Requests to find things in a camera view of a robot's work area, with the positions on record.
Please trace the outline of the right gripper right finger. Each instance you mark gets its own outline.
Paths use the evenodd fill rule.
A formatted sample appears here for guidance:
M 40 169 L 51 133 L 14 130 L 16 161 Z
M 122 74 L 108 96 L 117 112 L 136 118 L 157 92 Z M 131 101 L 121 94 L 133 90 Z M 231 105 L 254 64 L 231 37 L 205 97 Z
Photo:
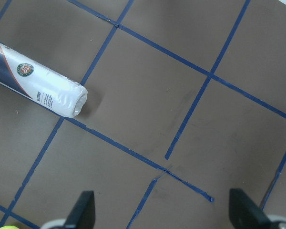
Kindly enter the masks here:
M 276 223 L 240 188 L 229 190 L 229 220 L 234 229 L 276 229 Z

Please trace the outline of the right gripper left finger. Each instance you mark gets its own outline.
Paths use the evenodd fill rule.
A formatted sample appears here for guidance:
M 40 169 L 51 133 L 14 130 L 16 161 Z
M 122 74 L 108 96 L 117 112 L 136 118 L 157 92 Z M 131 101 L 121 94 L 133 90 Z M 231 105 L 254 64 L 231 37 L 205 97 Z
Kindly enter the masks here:
M 64 229 L 92 229 L 95 224 L 94 192 L 83 191 L 63 225 Z

